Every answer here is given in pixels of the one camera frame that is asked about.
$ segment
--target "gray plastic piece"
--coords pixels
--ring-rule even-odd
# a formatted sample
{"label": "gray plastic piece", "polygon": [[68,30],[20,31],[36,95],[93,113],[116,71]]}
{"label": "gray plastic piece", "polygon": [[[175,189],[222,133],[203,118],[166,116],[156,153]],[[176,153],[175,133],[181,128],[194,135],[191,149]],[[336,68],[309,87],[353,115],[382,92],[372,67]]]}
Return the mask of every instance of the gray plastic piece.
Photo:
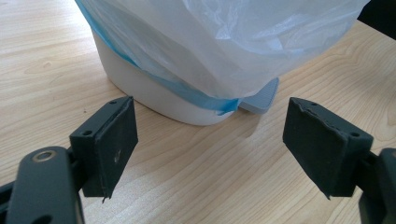
{"label": "gray plastic piece", "polygon": [[256,95],[243,99],[239,107],[254,114],[265,114],[274,101],[278,85],[279,78],[271,80]]}

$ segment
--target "wooden table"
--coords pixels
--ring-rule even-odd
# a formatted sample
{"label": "wooden table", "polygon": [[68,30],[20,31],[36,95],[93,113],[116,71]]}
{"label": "wooden table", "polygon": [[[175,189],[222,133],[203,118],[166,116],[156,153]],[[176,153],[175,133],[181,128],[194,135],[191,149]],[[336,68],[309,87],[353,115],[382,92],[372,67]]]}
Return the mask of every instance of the wooden table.
{"label": "wooden table", "polygon": [[[73,1],[0,4],[0,185],[27,153],[68,135],[121,97]],[[111,200],[83,199],[87,223],[359,223],[359,190],[318,190],[282,143],[291,96],[396,147],[396,42],[356,22],[333,48],[281,78],[270,111],[197,127],[136,103],[139,144]]]}

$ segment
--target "black mechanical arm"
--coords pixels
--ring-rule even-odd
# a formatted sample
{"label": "black mechanical arm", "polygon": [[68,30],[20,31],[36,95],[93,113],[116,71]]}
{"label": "black mechanical arm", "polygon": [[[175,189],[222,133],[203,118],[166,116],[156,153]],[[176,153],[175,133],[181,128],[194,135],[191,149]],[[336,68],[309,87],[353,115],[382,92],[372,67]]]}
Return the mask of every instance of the black mechanical arm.
{"label": "black mechanical arm", "polygon": [[0,223],[84,223],[78,192],[110,198],[137,144],[134,100],[105,104],[70,135],[71,147],[25,156],[0,187]]}
{"label": "black mechanical arm", "polygon": [[370,134],[298,98],[290,98],[283,141],[326,197],[351,197],[358,186],[362,223],[396,223],[395,148],[376,156]]}

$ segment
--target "wood grain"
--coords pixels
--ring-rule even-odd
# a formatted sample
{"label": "wood grain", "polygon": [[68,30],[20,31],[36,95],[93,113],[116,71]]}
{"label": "wood grain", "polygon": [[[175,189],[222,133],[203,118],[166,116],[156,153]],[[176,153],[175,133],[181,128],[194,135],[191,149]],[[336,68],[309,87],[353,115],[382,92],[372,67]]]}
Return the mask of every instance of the wood grain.
{"label": "wood grain", "polygon": [[[0,185],[21,158],[123,95],[73,1],[0,4]],[[291,96],[396,147],[396,42],[356,22],[323,55],[281,77],[270,111],[197,127],[136,103],[139,144],[111,200],[83,199],[87,223],[359,223],[357,189],[328,201],[282,143]]]}

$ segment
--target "blue trim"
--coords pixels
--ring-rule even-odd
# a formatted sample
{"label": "blue trim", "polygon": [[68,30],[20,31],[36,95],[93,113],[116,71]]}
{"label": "blue trim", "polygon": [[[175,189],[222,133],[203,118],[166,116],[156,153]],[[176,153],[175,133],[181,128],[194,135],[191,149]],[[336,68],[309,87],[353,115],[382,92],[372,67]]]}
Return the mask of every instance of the blue trim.
{"label": "blue trim", "polygon": [[[76,3],[82,14],[84,15],[85,19],[87,20],[88,24],[91,26],[91,29],[93,29],[100,36],[105,44],[115,53],[117,53],[122,59],[124,59],[128,63],[131,63],[133,66],[141,69],[128,55],[125,55],[117,50],[117,48],[112,44],[112,41],[107,37],[106,31],[102,29],[102,27],[96,22],[96,20],[92,17],[87,8],[85,8],[84,5],[81,3],[81,0],[76,0]],[[151,79],[157,81],[166,89],[183,98],[184,100],[204,109],[218,111],[219,116],[231,111],[235,111],[241,103],[240,99],[228,100],[210,97],[201,91],[190,88],[186,84],[180,82],[171,82],[164,78],[149,74],[147,72],[146,74],[149,75]]]}

